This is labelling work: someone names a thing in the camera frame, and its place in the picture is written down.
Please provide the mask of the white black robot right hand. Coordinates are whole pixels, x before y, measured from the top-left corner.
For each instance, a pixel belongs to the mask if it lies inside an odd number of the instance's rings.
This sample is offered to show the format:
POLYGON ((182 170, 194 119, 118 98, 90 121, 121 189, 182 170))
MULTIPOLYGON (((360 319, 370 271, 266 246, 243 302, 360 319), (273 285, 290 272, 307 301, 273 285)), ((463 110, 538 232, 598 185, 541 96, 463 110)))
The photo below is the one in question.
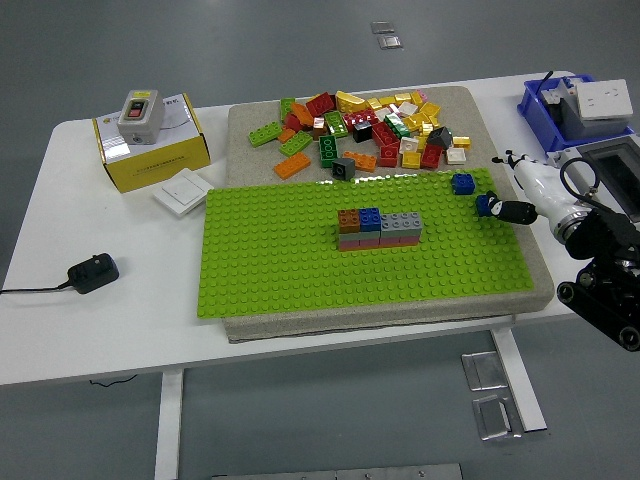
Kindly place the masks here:
POLYGON ((559 170, 532 161, 526 154, 517 156, 511 151, 506 152, 505 159, 494 157, 492 161, 506 163, 512 168, 516 183, 529 201, 501 200, 494 192, 488 191, 486 196, 491 214, 519 225, 530 225, 539 216, 544 216, 554 238, 565 244, 590 209, 580 205, 569 194, 561 182, 559 170))

